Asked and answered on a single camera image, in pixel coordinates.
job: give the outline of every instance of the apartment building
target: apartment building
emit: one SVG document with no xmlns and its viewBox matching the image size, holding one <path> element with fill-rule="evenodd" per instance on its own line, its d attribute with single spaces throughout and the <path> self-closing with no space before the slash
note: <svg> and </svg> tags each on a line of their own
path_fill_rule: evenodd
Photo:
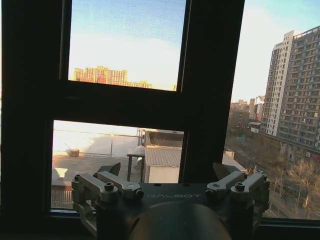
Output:
<svg viewBox="0 0 320 240">
<path fill-rule="evenodd" d="M 260 131 L 272 136 L 278 131 L 293 36 L 293 30 L 284 34 L 271 54 Z"/>
<path fill-rule="evenodd" d="M 75 68 L 73 80 L 87 83 L 111 84 L 146 89 L 152 88 L 152 85 L 146 81 L 128 81 L 127 70 L 112 70 L 105 66 L 86 67 L 84 70 L 81 68 Z"/>
<path fill-rule="evenodd" d="M 278 137 L 320 150 L 320 26 L 293 37 Z"/>
</svg>

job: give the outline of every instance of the building facade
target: building facade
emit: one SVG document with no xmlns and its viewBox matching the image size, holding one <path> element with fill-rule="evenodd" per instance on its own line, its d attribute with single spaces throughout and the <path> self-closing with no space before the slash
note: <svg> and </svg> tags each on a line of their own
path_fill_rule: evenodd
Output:
<svg viewBox="0 0 320 240">
<path fill-rule="evenodd" d="M 230 108 L 228 117 L 229 127 L 248 128 L 249 127 L 249 111 Z"/>
<path fill-rule="evenodd" d="M 146 89 L 152 88 L 152 85 L 148 84 L 146 81 L 128 81 L 127 70 L 112 70 L 105 66 L 86 67 L 85 70 L 81 68 L 75 68 L 73 80 L 87 83 L 111 84 Z"/>
<path fill-rule="evenodd" d="M 273 136 L 278 131 L 293 36 L 293 30 L 286 33 L 283 41 L 274 46 L 271 55 L 260 130 Z"/>
<path fill-rule="evenodd" d="M 293 37 L 278 137 L 320 150 L 320 26 Z"/>
<path fill-rule="evenodd" d="M 265 103 L 265 96 L 257 96 L 256 98 L 250 99 L 249 118 L 251 120 L 257 120 L 261 122 L 264 103 Z"/>
</svg>

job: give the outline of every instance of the wall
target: wall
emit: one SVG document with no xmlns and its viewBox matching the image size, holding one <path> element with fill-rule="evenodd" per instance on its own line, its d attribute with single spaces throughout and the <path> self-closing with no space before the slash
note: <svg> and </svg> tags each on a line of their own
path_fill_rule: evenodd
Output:
<svg viewBox="0 0 320 240">
<path fill-rule="evenodd" d="M 177 183 L 179 179 L 179 167 L 170 166 L 147 166 L 150 173 L 148 175 L 149 183 Z"/>
</svg>

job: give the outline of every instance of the tree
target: tree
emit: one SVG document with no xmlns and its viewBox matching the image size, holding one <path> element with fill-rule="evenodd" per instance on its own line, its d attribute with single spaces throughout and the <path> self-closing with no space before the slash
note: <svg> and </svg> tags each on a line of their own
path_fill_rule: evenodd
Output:
<svg viewBox="0 0 320 240">
<path fill-rule="evenodd" d="M 302 158 L 291 168 L 290 174 L 299 182 L 299 192 L 296 201 L 296 205 L 300 203 L 301 192 L 303 187 L 306 188 L 306 196 L 303 202 L 303 207 L 305 209 L 305 217 L 309 218 L 311 200 L 315 194 L 317 188 L 320 185 L 319 176 L 316 173 L 316 164 L 313 160 L 306 160 Z"/>
</svg>

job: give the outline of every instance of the sky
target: sky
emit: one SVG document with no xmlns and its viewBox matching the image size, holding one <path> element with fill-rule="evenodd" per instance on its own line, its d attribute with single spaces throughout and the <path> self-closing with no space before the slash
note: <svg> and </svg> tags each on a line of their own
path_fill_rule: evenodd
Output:
<svg viewBox="0 0 320 240">
<path fill-rule="evenodd" d="M 271 53 L 284 34 L 320 25 L 320 0 L 245 0 L 232 100 L 265 95 Z"/>
<path fill-rule="evenodd" d="M 74 68 L 128 70 L 155 89 L 177 83 L 186 0 L 73 0 L 69 79 Z M 232 100 L 265 95 L 271 53 L 285 33 L 320 25 L 320 0 L 246 0 Z"/>
<path fill-rule="evenodd" d="M 128 70 L 128 81 L 172 90 L 186 0 L 73 0 L 69 79 L 75 68 Z"/>
</svg>

